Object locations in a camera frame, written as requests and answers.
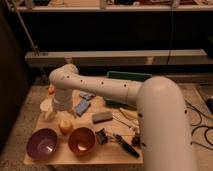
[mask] wall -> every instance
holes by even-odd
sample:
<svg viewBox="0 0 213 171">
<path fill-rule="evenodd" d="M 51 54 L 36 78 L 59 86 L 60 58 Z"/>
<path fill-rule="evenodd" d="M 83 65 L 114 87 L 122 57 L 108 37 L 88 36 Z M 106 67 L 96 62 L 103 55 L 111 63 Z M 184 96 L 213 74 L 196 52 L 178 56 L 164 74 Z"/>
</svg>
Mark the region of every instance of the wall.
<svg viewBox="0 0 213 171">
<path fill-rule="evenodd" d="M 8 26 L 0 4 L 0 150 L 30 87 L 24 52 Z"/>
</svg>

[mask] purple bowl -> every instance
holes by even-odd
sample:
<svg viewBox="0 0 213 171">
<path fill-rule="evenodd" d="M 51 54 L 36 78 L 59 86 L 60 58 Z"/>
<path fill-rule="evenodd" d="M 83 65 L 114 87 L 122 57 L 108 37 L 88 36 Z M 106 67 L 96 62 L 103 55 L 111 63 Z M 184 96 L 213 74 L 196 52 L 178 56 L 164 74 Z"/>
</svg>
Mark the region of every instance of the purple bowl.
<svg viewBox="0 0 213 171">
<path fill-rule="evenodd" d="M 36 131 L 27 142 L 27 154 L 35 160 L 48 158 L 56 149 L 57 138 L 52 129 L 43 128 Z"/>
</svg>

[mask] black handle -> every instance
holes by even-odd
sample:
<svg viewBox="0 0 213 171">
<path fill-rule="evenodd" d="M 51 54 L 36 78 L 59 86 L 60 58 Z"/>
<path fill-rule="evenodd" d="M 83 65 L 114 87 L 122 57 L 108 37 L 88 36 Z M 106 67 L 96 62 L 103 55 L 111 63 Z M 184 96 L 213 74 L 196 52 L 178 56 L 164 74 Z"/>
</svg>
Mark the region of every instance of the black handle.
<svg viewBox="0 0 213 171">
<path fill-rule="evenodd" d="M 135 149 L 131 145 L 129 145 L 126 141 L 122 141 L 121 146 L 126 152 L 133 155 L 134 157 L 138 158 L 140 156 L 138 152 L 135 151 Z"/>
</svg>

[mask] bowl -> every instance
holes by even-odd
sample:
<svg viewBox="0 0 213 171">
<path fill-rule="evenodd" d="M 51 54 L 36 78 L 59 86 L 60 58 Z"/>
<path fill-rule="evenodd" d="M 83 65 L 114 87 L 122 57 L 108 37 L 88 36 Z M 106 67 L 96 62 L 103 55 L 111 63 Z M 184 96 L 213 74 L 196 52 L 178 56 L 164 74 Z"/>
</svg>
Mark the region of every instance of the bowl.
<svg viewBox="0 0 213 171">
<path fill-rule="evenodd" d="M 49 128 L 40 129 L 29 138 L 26 146 L 27 154 L 35 160 L 46 159 L 55 152 L 57 139 L 54 130 Z"/>
<path fill-rule="evenodd" d="M 87 155 L 95 146 L 95 134 L 86 127 L 75 129 L 68 140 L 70 150 L 78 156 Z"/>
</svg>

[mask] white cylinder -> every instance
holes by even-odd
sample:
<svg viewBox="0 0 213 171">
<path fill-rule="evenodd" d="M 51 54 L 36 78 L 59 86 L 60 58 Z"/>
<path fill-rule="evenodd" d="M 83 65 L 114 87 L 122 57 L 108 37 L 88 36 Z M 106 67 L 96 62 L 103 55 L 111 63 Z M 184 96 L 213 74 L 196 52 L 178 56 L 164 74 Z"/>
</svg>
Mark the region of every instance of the white cylinder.
<svg viewBox="0 0 213 171">
<path fill-rule="evenodd" d="M 72 90 L 55 88 L 52 106 L 55 111 L 69 111 L 72 108 Z"/>
<path fill-rule="evenodd" d="M 185 101 L 164 77 L 144 82 L 137 109 L 146 171 L 197 171 Z"/>
</svg>

